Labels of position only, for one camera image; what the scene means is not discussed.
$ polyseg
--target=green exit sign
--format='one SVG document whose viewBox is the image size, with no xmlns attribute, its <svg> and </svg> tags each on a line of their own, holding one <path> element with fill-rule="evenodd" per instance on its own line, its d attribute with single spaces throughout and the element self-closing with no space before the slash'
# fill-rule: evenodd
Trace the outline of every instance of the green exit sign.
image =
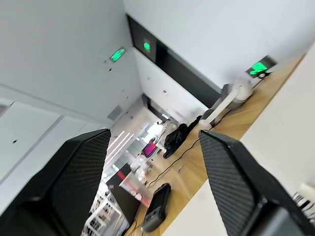
<svg viewBox="0 0 315 236">
<path fill-rule="evenodd" d="M 121 47 L 110 57 L 110 59 L 112 60 L 112 62 L 116 62 L 118 61 L 118 59 L 122 57 L 123 54 L 125 54 L 125 52 L 126 52 L 126 48 Z"/>
<path fill-rule="evenodd" d="M 270 56 L 265 56 L 263 59 L 255 63 L 251 68 L 249 68 L 246 72 L 253 78 L 256 78 L 260 72 L 269 70 L 276 64 L 276 61 L 273 60 Z"/>
</svg>

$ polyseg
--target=black cable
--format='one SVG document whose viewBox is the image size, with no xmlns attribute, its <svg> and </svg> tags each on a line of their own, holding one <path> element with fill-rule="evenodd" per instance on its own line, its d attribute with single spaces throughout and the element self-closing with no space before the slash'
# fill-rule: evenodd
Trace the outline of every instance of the black cable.
<svg viewBox="0 0 315 236">
<path fill-rule="evenodd" d="M 192 146 L 191 146 L 190 148 L 188 148 L 186 151 L 184 151 L 184 153 L 183 153 L 179 158 L 177 158 L 169 167 L 167 167 L 161 174 L 159 174 L 155 180 L 153 180 L 151 183 L 149 183 L 148 188 L 153 187 L 155 183 L 154 183 L 152 186 L 151 186 L 151 184 L 152 184 L 153 182 L 156 182 L 156 181 L 158 180 L 158 178 L 159 178 L 162 174 L 164 174 L 164 173 L 165 173 L 167 170 L 169 170 L 177 161 L 179 161 L 179 160 L 184 156 L 184 154 L 185 154 L 187 151 L 189 151 L 190 149 L 192 149 L 193 146 L 194 146 L 198 141 L 199 141 L 199 139 L 197 139 L 197 140 L 192 144 Z"/>
<path fill-rule="evenodd" d="M 129 236 L 131 236 L 131 235 L 133 234 L 133 232 L 141 226 L 141 225 L 139 225 L 139 226 L 137 227 L 137 221 L 135 221 L 135 222 L 136 222 L 136 224 L 134 225 L 134 228 L 133 228 L 133 230 L 131 231 L 131 233 L 129 234 Z"/>
</svg>

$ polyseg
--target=wooden table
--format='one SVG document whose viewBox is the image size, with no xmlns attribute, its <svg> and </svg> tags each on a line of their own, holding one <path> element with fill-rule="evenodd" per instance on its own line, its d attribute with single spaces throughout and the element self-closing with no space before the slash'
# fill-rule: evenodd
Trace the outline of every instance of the wooden table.
<svg viewBox="0 0 315 236">
<path fill-rule="evenodd" d="M 265 109 L 274 95 L 286 82 L 288 77 L 294 71 L 296 66 L 302 60 L 303 56 L 298 57 L 284 67 L 280 68 L 260 83 L 254 90 L 253 96 L 239 109 L 230 112 L 213 131 L 228 135 L 234 139 L 240 140 L 245 132 L 250 128 L 261 112 Z M 162 154 L 154 159 L 154 168 L 148 176 L 148 181 L 154 180 L 158 174 L 169 167 L 177 158 L 179 158 L 192 144 L 198 139 L 199 130 L 203 127 L 196 126 L 188 135 L 180 148 L 168 159 L 164 159 Z M 163 183 L 168 182 L 172 187 L 172 192 L 166 208 L 166 220 L 152 232 L 151 236 L 160 236 L 167 227 L 173 222 L 177 215 L 183 210 L 190 199 L 195 195 L 203 183 L 208 179 L 204 165 L 203 155 L 200 143 L 197 142 L 194 147 L 187 151 L 185 155 L 177 161 L 172 168 L 159 178 L 156 184 L 150 188 L 154 192 Z M 140 206 L 136 223 L 137 227 L 141 225 L 146 208 Z M 135 228 L 135 223 L 131 226 L 126 235 Z M 142 236 L 140 227 L 132 232 L 133 236 Z"/>
</svg>

